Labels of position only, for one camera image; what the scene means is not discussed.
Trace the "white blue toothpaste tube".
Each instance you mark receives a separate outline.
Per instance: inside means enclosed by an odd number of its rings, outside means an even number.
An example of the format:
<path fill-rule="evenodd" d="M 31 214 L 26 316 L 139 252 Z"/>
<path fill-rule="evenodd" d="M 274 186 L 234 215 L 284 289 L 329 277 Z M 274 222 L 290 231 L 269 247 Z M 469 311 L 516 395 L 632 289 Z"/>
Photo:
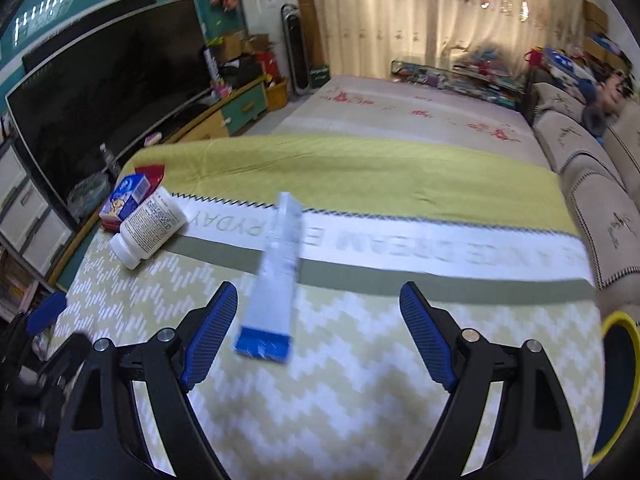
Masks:
<path fill-rule="evenodd" d="M 302 205 L 281 193 L 235 341 L 241 356 L 277 363 L 288 359 L 303 230 Z"/>

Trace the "yellow rim trash bin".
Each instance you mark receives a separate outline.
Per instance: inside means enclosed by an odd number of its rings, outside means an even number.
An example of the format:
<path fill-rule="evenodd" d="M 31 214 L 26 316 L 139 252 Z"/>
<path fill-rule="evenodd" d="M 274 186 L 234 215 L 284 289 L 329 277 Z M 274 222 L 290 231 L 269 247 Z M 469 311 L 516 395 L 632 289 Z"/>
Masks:
<path fill-rule="evenodd" d="M 612 451 L 639 403 L 639 310 L 623 307 L 602 323 L 604 393 L 600 428 L 589 461 L 594 468 Z"/>

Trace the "glass ashtray bowl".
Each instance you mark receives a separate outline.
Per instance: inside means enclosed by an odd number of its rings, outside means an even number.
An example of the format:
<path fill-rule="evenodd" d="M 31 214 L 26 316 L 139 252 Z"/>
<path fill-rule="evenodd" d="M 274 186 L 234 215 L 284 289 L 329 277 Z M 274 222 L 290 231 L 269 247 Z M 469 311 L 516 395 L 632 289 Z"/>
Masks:
<path fill-rule="evenodd" d="M 74 186 L 67 196 L 67 209 L 80 223 L 90 217 L 96 208 L 102 206 L 110 192 L 111 185 L 107 175 L 97 172 Z"/>

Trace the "white pill bottle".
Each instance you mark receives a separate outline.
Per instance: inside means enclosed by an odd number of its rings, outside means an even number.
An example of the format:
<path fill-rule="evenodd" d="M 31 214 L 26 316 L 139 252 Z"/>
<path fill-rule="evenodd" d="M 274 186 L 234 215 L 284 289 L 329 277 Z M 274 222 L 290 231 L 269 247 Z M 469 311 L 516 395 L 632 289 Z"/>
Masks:
<path fill-rule="evenodd" d="M 178 200 L 159 186 L 122 222 L 110 240 L 112 252 L 129 270 L 149 259 L 186 224 Z"/>

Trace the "blue tissue pack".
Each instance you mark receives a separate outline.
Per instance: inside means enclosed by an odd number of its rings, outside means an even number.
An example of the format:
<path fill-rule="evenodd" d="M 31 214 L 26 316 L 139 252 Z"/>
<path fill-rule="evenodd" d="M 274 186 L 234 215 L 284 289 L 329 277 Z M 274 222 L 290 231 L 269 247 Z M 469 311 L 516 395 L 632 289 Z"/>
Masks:
<path fill-rule="evenodd" d="M 105 221 L 124 221 L 139 206 L 151 188 L 144 174 L 128 174 L 114 187 L 105 201 L 100 218 Z"/>

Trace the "clear water bottle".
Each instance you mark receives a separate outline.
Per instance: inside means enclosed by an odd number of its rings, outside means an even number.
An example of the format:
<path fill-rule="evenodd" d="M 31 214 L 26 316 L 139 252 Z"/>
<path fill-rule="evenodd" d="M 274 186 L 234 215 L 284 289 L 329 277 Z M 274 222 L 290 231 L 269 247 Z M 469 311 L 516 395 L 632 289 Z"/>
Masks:
<path fill-rule="evenodd" d="M 106 146 L 105 143 L 100 145 L 100 153 L 104 160 L 106 170 L 114 179 L 117 179 L 120 174 L 120 165 L 114 153 Z"/>

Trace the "red tray box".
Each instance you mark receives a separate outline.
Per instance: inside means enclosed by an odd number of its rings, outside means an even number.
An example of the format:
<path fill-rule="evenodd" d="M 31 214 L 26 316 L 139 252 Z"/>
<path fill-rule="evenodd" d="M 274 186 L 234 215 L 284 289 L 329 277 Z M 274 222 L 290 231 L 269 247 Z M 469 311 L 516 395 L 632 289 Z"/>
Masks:
<path fill-rule="evenodd" d="M 137 167 L 116 184 L 103 204 L 99 217 L 107 232 L 118 232 L 119 227 L 149 197 L 162 182 L 163 165 Z"/>

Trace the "black flat television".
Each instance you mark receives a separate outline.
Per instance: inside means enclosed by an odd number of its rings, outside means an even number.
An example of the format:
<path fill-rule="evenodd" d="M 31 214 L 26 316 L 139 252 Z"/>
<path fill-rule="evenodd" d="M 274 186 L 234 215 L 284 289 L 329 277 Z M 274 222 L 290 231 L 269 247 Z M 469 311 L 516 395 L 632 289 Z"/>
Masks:
<path fill-rule="evenodd" d="M 194 0 L 131 12 L 87 32 L 31 70 L 6 96 L 26 151 L 66 200 L 123 160 L 158 122 L 209 87 Z"/>

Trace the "patterned yellow table cloth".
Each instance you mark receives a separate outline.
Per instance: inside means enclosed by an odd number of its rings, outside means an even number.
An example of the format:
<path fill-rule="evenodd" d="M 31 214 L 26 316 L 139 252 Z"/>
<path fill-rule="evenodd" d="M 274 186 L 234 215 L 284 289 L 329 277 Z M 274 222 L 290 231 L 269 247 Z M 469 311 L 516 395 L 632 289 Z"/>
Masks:
<path fill-rule="evenodd" d="M 546 164 L 450 145 L 353 136 L 247 136 L 146 148 L 186 226 L 136 270 L 97 232 L 53 340 L 148 340 L 222 282 L 246 308 L 278 197 L 304 207 L 293 339 L 244 358 L 233 321 L 190 399 L 235 479 L 402 479 L 447 395 L 401 317 L 402 284 L 486 339 L 538 340 L 589 458 L 602 411 L 600 313 L 586 250 Z"/>

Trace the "beige sectional sofa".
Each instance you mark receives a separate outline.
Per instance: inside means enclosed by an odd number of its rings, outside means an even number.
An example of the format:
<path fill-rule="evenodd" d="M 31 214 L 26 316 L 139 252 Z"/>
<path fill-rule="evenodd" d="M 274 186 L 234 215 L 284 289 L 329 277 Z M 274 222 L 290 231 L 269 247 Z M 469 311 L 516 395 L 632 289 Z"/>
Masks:
<path fill-rule="evenodd" d="M 602 316 L 639 305 L 639 103 L 587 129 L 585 105 L 548 82 L 530 87 L 528 119 L 587 247 Z"/>

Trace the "floral beige floor mat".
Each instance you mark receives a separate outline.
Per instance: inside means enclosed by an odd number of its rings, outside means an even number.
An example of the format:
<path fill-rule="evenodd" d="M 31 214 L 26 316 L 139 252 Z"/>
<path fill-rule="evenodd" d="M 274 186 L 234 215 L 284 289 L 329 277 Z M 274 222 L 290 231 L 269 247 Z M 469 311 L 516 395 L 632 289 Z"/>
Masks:
<path fill-rule="evenodd" d="M 274 132 L 448 144 L 549 167 L 521 114 L 454 92 L 404 82 L 335 77 Z"/>

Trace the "black tower fan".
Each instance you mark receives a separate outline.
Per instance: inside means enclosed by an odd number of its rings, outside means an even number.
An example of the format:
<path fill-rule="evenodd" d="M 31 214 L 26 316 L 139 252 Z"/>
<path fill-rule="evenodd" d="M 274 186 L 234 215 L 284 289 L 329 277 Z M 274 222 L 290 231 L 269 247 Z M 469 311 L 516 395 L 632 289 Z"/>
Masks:
<path fill-rule="evenodd" d="M 292 88 L 296 96 L 303 96 L 309 91 L 310 82 L 299 8 L 295 4 L 285 3 L 280 13 Z"/>

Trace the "cream patterned curtains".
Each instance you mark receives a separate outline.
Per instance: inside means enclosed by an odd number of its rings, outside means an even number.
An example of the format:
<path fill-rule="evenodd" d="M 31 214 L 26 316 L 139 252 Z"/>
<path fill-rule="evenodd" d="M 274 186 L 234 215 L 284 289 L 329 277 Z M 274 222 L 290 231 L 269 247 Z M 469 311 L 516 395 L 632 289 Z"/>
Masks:
<path fill-rule="evenodd" d="M 312 53 L 334 75 L 385 78 L 393 61 L 447 66 L 496 50 L 521 76 L 534 47 L 582 36 L 582 0 L 300 0 L 316 12 Z"/>

